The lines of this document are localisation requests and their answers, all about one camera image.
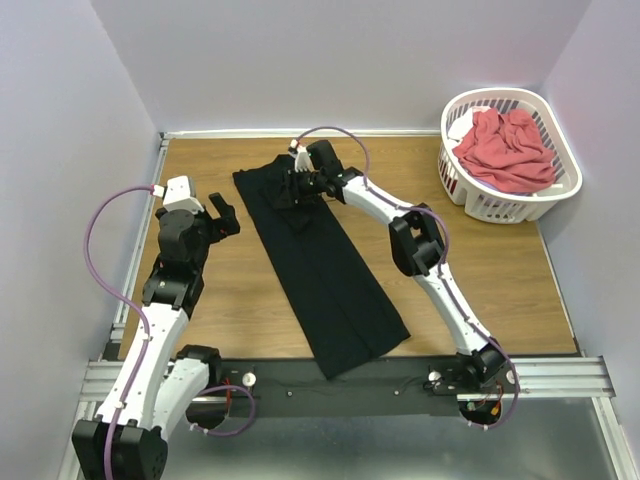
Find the black t-shirt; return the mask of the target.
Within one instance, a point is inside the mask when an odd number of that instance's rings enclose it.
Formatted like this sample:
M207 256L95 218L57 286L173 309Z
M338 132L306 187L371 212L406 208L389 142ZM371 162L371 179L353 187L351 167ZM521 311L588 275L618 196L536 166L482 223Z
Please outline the black t-shirt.
M279 210L286 155L233 181L322 374L332 379L410 336L364 259L321 197Z

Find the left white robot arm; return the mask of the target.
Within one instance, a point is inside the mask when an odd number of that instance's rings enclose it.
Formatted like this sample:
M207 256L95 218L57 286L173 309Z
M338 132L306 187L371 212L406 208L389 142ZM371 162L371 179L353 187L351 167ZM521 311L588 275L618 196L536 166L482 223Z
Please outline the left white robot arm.
M171 356L204 289L210 246L240 231L234 207L218 192L209 200L216 217L169 201L156 212L159 252L134 309L134 340L93 419L78 421L72 433L87 479L160 478L179 418L200 391L221 382L216 349L188 346Z

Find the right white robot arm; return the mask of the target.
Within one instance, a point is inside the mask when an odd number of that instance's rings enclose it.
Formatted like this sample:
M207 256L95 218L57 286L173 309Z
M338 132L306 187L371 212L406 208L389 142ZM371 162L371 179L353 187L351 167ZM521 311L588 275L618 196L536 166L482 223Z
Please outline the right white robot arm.
M447 262L449 234L442 219L425 204L413 205L379 188L365 172L344 167L327 140L304 146L293 139L288 155L292 160L267 187L269 203L277 210L292 211L326 195L385 225L396 268L426 292L454 340L462 383L480 388L496 381L509 365L508 355L454 280Z

